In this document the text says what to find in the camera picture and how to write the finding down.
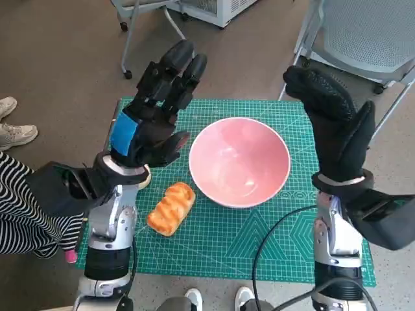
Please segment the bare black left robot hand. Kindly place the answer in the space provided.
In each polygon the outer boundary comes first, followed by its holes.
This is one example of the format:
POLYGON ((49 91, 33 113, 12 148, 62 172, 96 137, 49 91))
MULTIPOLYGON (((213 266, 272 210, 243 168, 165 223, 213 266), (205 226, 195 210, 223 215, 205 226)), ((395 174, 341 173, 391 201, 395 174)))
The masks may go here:
POLYGON ((208 61, 193 52, 193 43, 181 40, 147 66, 110 136, 111 157, 120 165, 163 167, 179 158, 189 133, 175 130, 178 113, 191 103, 208 61))

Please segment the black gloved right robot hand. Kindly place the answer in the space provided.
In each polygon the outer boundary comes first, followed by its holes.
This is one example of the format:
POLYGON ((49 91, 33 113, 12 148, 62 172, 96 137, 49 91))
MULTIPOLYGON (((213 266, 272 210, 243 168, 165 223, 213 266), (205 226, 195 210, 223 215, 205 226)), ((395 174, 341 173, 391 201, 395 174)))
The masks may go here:
POLYGON ((317 69, 288 67, 285 92, 300 100, 314 134, 318 173, 335 183, 362 181, 366 151, 375 131, 375 105, 356 110, 350 94, 317 69))

